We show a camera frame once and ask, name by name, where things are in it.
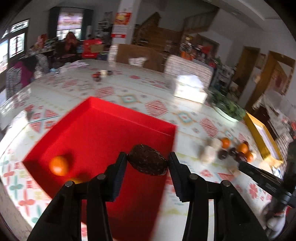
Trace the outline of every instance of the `red tray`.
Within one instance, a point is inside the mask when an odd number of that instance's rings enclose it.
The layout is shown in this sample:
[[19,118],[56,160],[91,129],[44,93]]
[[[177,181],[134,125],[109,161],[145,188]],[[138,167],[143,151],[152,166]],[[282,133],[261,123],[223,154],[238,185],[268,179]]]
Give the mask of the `red tray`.
[[[176,126],[94,97],[60,120],[23,161],[35,181],[54,197],[70,178],[88,181],[114,163],[121,151],[146,144],[164,157],[172,151]],[[66,177],[53,175],[49,161],[64,155],[71,163]],[[149,240],[166,175],[150,176],[128,163],[119,197],[107,203],[111,232],[120,241]],[[82,211],[85,222],[85,203]]]

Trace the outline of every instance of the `doorway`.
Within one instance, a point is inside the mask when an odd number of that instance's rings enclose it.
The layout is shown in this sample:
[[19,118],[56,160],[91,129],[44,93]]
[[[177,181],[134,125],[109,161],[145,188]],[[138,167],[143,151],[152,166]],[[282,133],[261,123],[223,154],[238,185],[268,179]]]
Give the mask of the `doorway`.
[[273,90],[285,95],[292,79],[294,67],[294,59],[270,51],[260,81],[249,98],[245,109],[252,112],[253,104],[266,90]]
[[242,55],[237,65],[237,70],[232,78],[232,81],[238,85],[239,93],[242,93],[250,79],[253,68],[260,53],[259,48],[246,47],[242,51]]

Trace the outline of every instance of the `picture frame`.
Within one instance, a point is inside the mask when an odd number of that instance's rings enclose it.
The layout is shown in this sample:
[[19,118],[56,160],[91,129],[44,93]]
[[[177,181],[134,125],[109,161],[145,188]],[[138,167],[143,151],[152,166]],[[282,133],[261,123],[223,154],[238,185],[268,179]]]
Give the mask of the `picture frame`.
[[262,69],[265,62],[266,54],[260,53],[256,62],[256,68]]

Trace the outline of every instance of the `yellow box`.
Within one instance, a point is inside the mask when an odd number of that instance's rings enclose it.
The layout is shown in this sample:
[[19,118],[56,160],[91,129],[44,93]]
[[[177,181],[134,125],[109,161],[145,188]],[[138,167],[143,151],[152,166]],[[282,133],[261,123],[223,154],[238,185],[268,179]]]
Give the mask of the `yellow box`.
[[[273,140],[269,131],[267,130],[266,126],[262,122],[257,120],[254,116],[250,115],[248,112],[246,113],[246,115],[244,117],[244,121],[246,122],[246,125],[249,128],[249,130],[250,130],[250,132],[251,132],[251,134],[258,146],[258,149],[260,151],[260,154],[261,154],[263,160],[265,162],[267,162],[270,166],[274,166],[275,168],[279,167],[283,163],[283,158],[281,156],[281,153],[279,152],[279,149],[278,149],[275,141]],[[268,138],[270,144],[274,148],[279,159],[276,159],[272,156],[270,150],[268,149],[268,147],[266,146],[266,143],[263,140],[263,137],[260,135],[260,133],[257,130],[255,125],[259,126],[260,128],[262,128],[264,130],[264,132],[266,133],[266,138]]]

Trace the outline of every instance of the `white column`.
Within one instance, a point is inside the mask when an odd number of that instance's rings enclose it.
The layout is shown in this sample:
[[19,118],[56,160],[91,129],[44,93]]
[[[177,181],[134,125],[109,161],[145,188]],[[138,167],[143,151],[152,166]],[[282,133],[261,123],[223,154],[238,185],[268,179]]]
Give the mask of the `white column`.
[[131,12],[125,38],[112,38],[112,44],[131,44],[141,0],[121,0],[117,12]]

